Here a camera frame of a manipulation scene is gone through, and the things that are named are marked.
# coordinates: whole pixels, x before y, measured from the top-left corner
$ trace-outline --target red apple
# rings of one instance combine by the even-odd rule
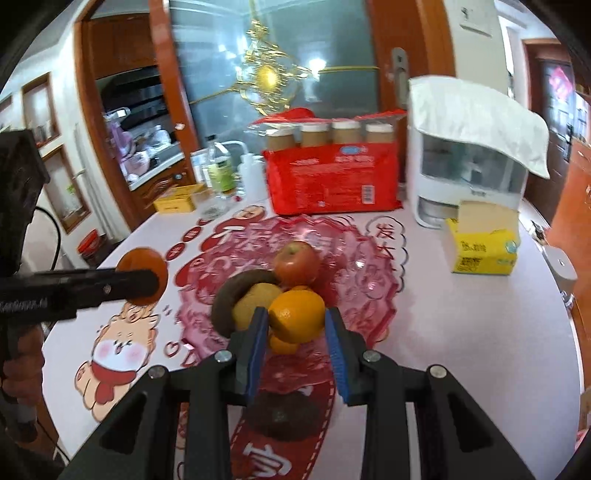
[[[273,260],[273,271],[286,287],[310,285],[320,271],[320,256],[306,242],[289,242]]]

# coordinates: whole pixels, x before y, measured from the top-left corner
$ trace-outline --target cartoon sticker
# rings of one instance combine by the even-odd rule
[[[160,315],[153,314],[155,305],[138,307],[125,302],[120,314],[100,331],[92,359],[76,372],[76,389],[96,421],[106,417],[148,364],[160,321]]]

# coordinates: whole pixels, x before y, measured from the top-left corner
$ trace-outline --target frosted glass door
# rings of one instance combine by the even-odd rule
[[[319,72],[327,67],[375,66],[363,0],[261,0],[254,9],[269,29],[268,41],[289,54],[294,64],[313,72],[301,81],[292,107],[305,106],[329,118],[378,111],[377,70]],[[239,93],[218,95],[236,82],[243,68],[251,43],[249,0],[170,0],[170,18],[199,140],[216,134],[222,141],[243,140],[251,151],[260,150],[257,138],[243,130],[261,114]]]

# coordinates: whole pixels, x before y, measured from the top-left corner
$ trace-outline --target white cap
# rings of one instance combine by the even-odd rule
[[[373,134],[389,134],[394,132],[394,126],[390,124],[367,124],[365,129]]]
[[[329,130],[329,124],[312,122],[309,124],[303,124],[301,130],[303,132],[327,132]]]
[[[255,156],[252,153],[245,153],[240,155],[240,160],[245,165],[251,165],[255,161]]]
[[[361,128],[361,124],[355,120],[339,120],[333,122],[333,128],[335,130],[355,130],[356,128]]]
[[[287,137],[293,135],[294,129],[291,127],[271,128],[265,133],[268,137]]]

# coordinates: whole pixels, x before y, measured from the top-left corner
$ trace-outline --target door handle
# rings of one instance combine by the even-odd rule
[[[396,106],[403,110],[408,106],[408,56],[403,48],[392,49],[392,69],[394,70],[394,92]]]

